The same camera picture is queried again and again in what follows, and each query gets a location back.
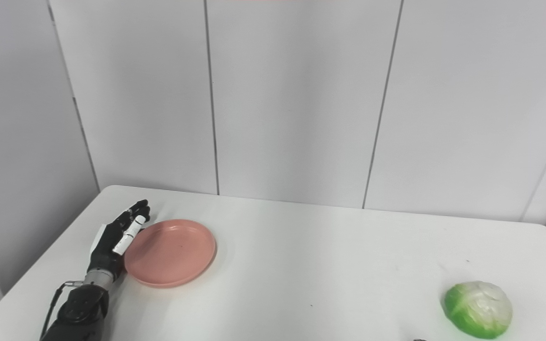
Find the robotic hand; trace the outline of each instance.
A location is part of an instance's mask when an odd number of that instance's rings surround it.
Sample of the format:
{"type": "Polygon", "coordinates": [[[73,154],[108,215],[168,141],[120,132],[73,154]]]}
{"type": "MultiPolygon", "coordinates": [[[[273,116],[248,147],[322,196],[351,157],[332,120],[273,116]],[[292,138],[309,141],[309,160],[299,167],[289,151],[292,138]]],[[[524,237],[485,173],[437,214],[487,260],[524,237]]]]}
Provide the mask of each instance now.
{"type": "Polygon", "coordinates": [[[149,202],[141,200],[108,224],[91,253],[83,281],[67,281],[56,290],[45,318],[41,341],[100,341],[109,292],[124,269],[123,254],[143,223],[148,222],[149,202]],[[75,287],[48,329],[52,310],[64,287],[75,287]]]}

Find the green cabbage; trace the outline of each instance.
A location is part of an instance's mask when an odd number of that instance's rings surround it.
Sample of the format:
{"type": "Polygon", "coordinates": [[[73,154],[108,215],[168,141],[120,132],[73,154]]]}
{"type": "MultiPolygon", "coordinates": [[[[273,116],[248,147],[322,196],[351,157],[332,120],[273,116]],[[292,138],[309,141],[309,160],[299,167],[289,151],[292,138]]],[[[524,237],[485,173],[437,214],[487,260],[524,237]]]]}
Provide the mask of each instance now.
{"type": "Polygon", "coordinates": [[[504,333],[513,317],[507,295],[494,284],[470,281],[457,284],[444,298],[446,316],[460,330],[481,339],[504,333]]]}

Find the dark object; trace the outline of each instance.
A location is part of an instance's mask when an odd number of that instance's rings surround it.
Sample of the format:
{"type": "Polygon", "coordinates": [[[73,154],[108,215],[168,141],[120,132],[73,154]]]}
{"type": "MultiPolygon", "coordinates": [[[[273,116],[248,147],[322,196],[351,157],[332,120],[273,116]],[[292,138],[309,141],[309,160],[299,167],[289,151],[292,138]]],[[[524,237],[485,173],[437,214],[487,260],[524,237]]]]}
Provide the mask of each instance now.
{"type": "Polygon", "coordinates": [[[41,332],[41,341],[100,341],[102,326],[109,310],[109,288],[124,269],[123,255],[114,253],[113,247],[121,240],[124,231],[142,215],[149,221],[149,201],[141,200],[117,219],[108,224],[91,253],[90,265],[83,281],[68,281],[54,294],[41,332]],[[47,329],[56,301],[64,287],[75,287],[67,302],[61,306],[56,320],[47,329]]]}

